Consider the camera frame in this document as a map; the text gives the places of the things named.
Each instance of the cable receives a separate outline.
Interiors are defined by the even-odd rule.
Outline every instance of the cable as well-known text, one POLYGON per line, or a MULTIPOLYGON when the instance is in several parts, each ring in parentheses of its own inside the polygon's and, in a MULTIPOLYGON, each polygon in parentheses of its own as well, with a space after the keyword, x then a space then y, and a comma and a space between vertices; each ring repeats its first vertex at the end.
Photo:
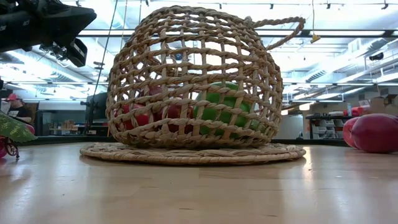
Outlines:
POLYGON ((62 65, 62 63, 58 60, 58 59, 56 59, 57 60, 57 63, 59 64, 59 65, 61 65, 61 67, 63 67, 63 68, 67 68, 69 65, 62 65))
POLYGON ((47 55, 48 52, 46 52, 45 54, 43 54, 43 56, 41 56, 41 58, 39 58, 36 62, 38 62, 39 60, 41 60, 42 58, 44 58, 44 56, 47 55))
POLYGON ((313 0, 312 0, 312 34, 315 35, 315 8, 313 6, 313 0))
POLYGON ((142 6, 142 0, 139 2, 139 17, 138 17, 138 23, 141 22, 141 6, 142 6))
POLYGON ((126 0, 126 5, 124 7, 124 20, 123 20, 122 39, 120 40, 120 50, 122 50, 122 45, 123 45, 124 26, 126 25, 126 14, 127 14, 127 0, 126 0))
POLYGON ((315 7, 313 5, 313 0, 312 0, 311 5, 312 5, 312 40, 311 40, 311 44, 313 44, 316 41, 318 41, 319 39, 321 39, 321 37, 315 34, 315 7))
POLYGON ((114 4, 114 10, 113 10, 112 21, 111 21, 111 25, 110 25, 110 27, 109 27, 108 37, 106 38, 106 43, 105 43, 105 48, 104 48, 104 54, 103 54, 103 56, 102 56, 102 62, 101 62, 101 69, 99 70, 97 82, 96 82, 96 84, 95 84, 95 89, 94 89, 94 94, 93 94, 93 99, 92 99, 93 101, 94 101, 95 93, 96 93, 97 88, 98 88, 98 83, 100 82, 101 72, 102 72, 103 66, 104 66, 104 60, 105 60, 105 55, 106 55, 106 49, 108 48, 109 38, 110 38, 110 36, 111 36, 111 31, 112 31, 112 24, 113 24, 114 15, 115 15, 115 13, 116 13, 116 9, 117 9, 117 6, 118 6, 118 2, 119 2, 119 0, 116 0, 116 2, 115 2, 115 4, 114 4))
POLYGON ((105 48, 104 48, 104 54, 102 56, 102 62, 101 62, 101 69, 99 70, 98 73, 98 78, 97 78, 97 82, 95 83, 95 89, 94 89, 94 94, 93 94, 93 98, 90 101, 90 113, 88 115, 88 124, 86 124, 85 126, 85 130, 84 133, 87 134, 88 130, 91 128, 91 124, 92 124, 92 117, 94 114, 94 98, 95 98, 95 93, 97 91, 98 88, 98 83, 100 82, 100 77, 101 77, 101 72, 103 70, 103 66, 104 66, 104 60, 105 60, 105 55, 106 55, 106 49, 108 48, 108 43, 109 43, 109 38, 111 36, 111 31, 112 31, 112 24, 113 24, 113 20, 114 20, 114 15, 116 13, 116 9, 118 6, 118 2, 119 0, 116 0, 115 4, 114 4, 114 9, 113 9, 113 15, 112 15, 112 21, 111 21, 111 25, 109 26, 109 31, 108 31, 108 38, 106 38, 106 43, 105 43, 105 48))

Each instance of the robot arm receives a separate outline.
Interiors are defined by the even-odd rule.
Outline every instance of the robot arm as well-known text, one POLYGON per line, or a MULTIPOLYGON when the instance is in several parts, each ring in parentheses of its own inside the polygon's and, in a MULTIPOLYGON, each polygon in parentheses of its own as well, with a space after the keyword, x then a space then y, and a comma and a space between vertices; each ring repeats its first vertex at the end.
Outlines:
POLYGON ((76 36, 95 18, 94 10, 59 0, 0 0, 0 52, 30 51, 42 44, 57 58, 82 67, 87 47, 76 36))

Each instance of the wooden table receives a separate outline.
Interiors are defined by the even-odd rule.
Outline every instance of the wooden table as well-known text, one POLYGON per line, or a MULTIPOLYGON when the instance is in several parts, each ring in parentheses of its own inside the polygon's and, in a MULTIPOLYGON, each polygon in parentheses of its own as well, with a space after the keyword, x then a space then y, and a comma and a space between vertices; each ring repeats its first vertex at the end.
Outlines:
POLYGON ((0 223, 397 223, 398 156, 306 146, 304 159, 169 167, 81 157, 85 143, 0 159, 0 223))

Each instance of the pink ball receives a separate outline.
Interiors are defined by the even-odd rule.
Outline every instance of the pink ball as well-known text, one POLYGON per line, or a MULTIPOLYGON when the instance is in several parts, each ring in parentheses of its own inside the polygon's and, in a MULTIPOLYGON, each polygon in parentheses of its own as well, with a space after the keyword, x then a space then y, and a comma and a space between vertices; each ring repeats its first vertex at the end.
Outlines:
POLYGON ((372 153, 398 151, 398 117, 389 114, 368 114, 360 117, 352 129, 358 149, 372 153))
POLYGON ((347 145, 353 147, 353 148, 358 148, 355 145, 354 139, 352 137, 352 130, 355 122, 359 119, 357 118, 351 118, 348 121, 345 122, 344 127, 343 127, 343 139, 347 143, 347 145))

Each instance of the woven placemat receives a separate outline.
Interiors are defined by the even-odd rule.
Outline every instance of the woven placemat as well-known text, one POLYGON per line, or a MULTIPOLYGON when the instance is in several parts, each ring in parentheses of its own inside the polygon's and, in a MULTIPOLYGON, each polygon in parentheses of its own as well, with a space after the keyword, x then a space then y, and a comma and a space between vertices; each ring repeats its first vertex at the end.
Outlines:
POLYGON ((302 157, 304 149, 294 145, 266 144, 256 149, 166 150, 138 149, 121 143, 94 143, 80 149, 84 156, 109 161, 145 162, 170 165, 257 164, 302 157))

